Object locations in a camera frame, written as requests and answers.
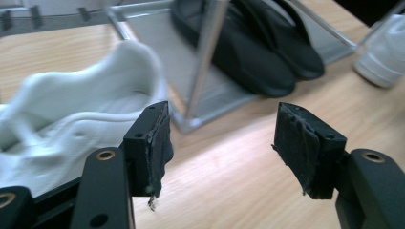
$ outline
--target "black textured pad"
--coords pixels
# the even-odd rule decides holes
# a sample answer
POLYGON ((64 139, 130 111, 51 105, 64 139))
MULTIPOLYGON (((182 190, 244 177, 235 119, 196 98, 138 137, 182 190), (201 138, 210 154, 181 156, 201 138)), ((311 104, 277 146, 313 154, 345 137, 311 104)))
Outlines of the black textured pad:
POLYGON ((119 148, 125 152, 133 197, 159 197, 164 165, 173 157, 168 103, 151 105, 130 128, 119 148))
POLYGON ((331 198, 346 138, 314 114, 280 103, 273 148, 311 198, 331 198))

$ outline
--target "wooden table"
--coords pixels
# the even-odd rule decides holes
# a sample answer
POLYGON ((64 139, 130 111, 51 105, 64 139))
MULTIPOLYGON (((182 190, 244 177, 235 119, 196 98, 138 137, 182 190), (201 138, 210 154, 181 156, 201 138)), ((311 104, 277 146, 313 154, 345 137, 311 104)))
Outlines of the wooden table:
MULTIPOLYGON (((324 1, 309 3, 334 12, 324 1)), ((339 17, 331 14, 344 31, 365 30, 339 17)), ((2 102, 26 76, 81 70, 118 42, 110 25, 1 38, 2 102)), ((175 157, 166 166, 158 208, 152 212, 148 198, 134 198, 137 228, 339 228, 335 199, 303 197, 271 144, 283 101, 305 107, 346 136, 348 152, 377 150, 405 169, 405 80, 388 90, 375 87, 352 70, 356 57, 328 65, 320 79, 298 82, 289 96, 258 98, 191 134, 173 127, 175 157)))

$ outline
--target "footwear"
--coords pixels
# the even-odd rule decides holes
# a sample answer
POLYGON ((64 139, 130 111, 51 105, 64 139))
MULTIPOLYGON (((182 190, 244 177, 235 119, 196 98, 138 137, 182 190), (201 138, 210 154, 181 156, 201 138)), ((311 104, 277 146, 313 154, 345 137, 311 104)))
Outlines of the footwear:
POLYGON ((37 197, 80 177, 87 155, 117 147, 148 105, 167 100, 157 55, 124 41, 74 73, 29 76, 0 111, 0 185, 37 197))
MULTIPOLYGON (((204 0, 175 0, 171 16, 175 27, 197 46, 205 14, 204 0)), ((240 85, 257 94, 290 94, 295 77, 289 66, 258 39, 245 17, 230 4, 213 55, 213 63, 240 85)))
POLYGON ((277 52, 294 74, 305 80, 322 76, 325 67, 310 44, 309 35, 295 9, 284 0, 268 0, 285 15, 262 0, 233 0, 248 24, 269 49, 277 52))

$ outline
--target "white shoe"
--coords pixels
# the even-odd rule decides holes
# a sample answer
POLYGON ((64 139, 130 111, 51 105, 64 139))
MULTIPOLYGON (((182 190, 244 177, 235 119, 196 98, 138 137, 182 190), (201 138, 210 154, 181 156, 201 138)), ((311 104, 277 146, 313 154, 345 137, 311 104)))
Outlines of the white shoe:
POLYGON ((150 48, 124 41, 83 71, 28 77, 0 109, 0 187, 37 197, 80 177, 89 153, 117 147, 145 107, 167 100, 163 73, 150 48))

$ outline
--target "black slipper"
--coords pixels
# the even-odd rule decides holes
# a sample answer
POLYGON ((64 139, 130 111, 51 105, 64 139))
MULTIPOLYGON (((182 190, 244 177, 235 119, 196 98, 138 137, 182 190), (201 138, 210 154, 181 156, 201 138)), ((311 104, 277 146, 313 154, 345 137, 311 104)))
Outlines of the black slipper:
POLYGON ((295 25, 262 0, 233 0, 259 39, 275 50, 296 76, 306 80, 322 76, 325 73, 324 64, 310 44, 300 16, 284 0, 273 2, 287 13, 295 25))
MULTIPOLYGON (((175 0, 172 20, 195 46, 205 14, 204 0, 175 0)), ((257 94, 273 97, 290 94, 295 77, 282 58, 258 39, 239 10, 230 5, 220 33, 213 62, 228 76, 257 94)))

